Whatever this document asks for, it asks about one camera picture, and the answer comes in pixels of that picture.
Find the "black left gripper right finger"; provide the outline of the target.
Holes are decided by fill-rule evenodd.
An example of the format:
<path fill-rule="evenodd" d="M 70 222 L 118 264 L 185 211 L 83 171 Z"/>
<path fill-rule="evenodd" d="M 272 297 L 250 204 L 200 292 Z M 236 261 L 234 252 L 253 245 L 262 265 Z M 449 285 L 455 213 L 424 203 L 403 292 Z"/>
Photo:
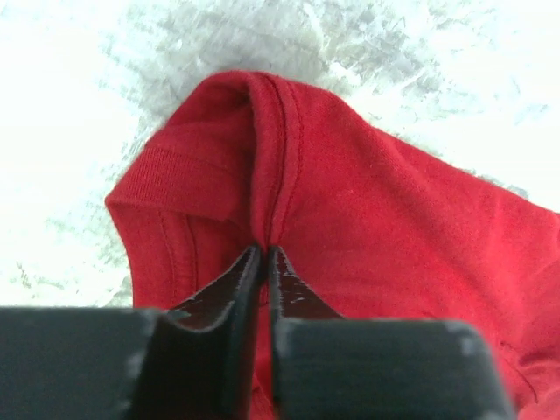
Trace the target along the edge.
<path fill-rule="evenodd" d="M 279 419 L 515 418 L 487 343 L 454 320 L 346 319 L 269 256 L 273 404 Z"/>

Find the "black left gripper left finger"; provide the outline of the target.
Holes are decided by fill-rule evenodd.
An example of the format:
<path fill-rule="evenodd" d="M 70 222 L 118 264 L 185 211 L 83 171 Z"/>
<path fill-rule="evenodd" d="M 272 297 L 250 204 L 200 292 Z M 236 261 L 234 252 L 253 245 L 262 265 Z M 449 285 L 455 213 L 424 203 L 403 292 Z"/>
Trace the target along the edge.
<path fill-rule="evenodd" d="M 4 307 L 4 419 L 246 419 L 262 257 L 169 311 Z"/>

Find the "red t shirt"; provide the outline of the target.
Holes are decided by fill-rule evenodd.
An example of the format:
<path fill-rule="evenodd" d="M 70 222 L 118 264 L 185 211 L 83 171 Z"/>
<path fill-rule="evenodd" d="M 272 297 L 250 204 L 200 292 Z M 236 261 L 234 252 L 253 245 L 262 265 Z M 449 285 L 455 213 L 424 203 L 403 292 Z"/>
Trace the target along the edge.
<path fill-rule="evenodd" d="M 520 419 L 559 416 L 559 216 L 267 73 L 202 81 L 106 198 L 133 302 L 178 305 L 278 246 L 349 318 L 461 319 Z"/>

